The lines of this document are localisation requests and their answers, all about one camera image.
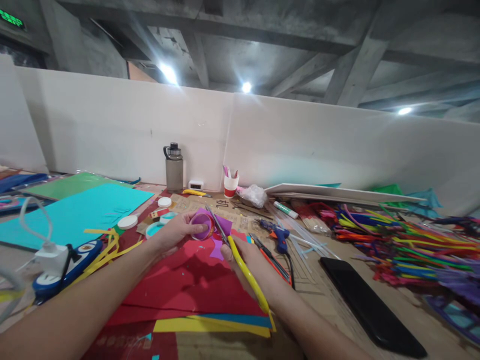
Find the smartphone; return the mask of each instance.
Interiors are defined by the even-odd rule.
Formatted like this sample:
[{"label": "smartphone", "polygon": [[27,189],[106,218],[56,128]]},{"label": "smartphone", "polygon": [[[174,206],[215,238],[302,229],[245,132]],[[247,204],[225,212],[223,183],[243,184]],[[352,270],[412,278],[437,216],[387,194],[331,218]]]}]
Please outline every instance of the smartphone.
[{"label": "smartphone", "polygon": [[348,262],[328,257],[319,262],[375,344],[416,359],[427,356],[424,347]]}]

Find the gray water bottle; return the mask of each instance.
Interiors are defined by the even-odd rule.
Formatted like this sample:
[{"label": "gray water bottle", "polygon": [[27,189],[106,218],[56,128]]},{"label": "gray water bottle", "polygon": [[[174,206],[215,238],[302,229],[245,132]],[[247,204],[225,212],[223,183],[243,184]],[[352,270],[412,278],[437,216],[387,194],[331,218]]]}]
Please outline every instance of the gray water bottle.
[{"label": "gray water bottle", "polygon": [[170,194],[179,194],[184,189],[184,157],[176,142],[163,147],[166,168],[166,190]]}]

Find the exit sign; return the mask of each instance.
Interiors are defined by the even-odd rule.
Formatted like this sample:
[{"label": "exit sign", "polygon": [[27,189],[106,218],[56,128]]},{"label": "exit sign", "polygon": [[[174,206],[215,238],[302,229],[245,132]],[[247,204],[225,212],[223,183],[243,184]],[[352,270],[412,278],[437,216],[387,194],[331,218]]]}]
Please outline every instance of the exit sign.
[{"label": "exit sign", "polygon": [[25,29],[25,24],[22,20],[20,20],[19,18],[13,15],[10,15],[8,12],[3,11],[1,9],[0,9],[0,17],[3,20],[9,22],[10,24],[15,25],[17,28]]}]

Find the scissors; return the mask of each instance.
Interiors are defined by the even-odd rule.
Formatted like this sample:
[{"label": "scissors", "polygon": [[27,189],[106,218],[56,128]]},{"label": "scissors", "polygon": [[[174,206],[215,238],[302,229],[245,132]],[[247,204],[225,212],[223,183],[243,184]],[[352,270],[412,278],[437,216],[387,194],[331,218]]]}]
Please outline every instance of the scissors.
[{"label": "scissors", "polygon": [[208,205],[205,206],[206,209],[210,212],[211,217],[215,221],[216,228],[220,232],[221,239],[225,244],[227,244],[230,249],[231,253],[233,254],[233,258],[235,259],[236,263],[238,264],[238,267],[240,268],[241,272],[243,275],[245,275],[246,280],[250,284],[251,288],[253,289],[253,292],[255,293],[256,298],[258,299],[258,304],[260,305],[260,308],[265,314],[270,314],[270,308],[269,308],[269,303],[267,302],[267,299],[265,298],[264,293],[260,289],[259,284],[257,283],[257,280],[255,280],[254,276],[250,272],[249,268],[245,264],[244,260],[240,256],[240,253],[237,249],[237,246],[235,245],[234,238],[232,236],[226,236],[224,230],[220,226],[220,223],[215,216],[215,214],[212,212],[212,209]]}]

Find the pen holder cup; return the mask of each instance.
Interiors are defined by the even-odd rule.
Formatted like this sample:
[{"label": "pen holder cup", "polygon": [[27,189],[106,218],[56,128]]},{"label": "pen holder cup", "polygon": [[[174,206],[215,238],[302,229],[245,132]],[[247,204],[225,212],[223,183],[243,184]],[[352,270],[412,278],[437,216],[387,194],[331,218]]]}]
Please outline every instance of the pen holder cup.
[{"label": "pen holder cup", "polygon": [[205,224],[207,229],[203,232],[192,234],[191,237],[194,240],[202,241],[211,237],[215,231],[215,222],[212,216],[206,213],[198,213],[194,215],[190,220],[190,225]]},{"label": "pen holder cup", "polygon": [[231,199],[234,197],[235,191],[239,186],[239,179],[240,177],[237,177],[237,178],[229,178],[228,176],[223,177],[223,188],[224,188],[223,195],[227,199]]}]

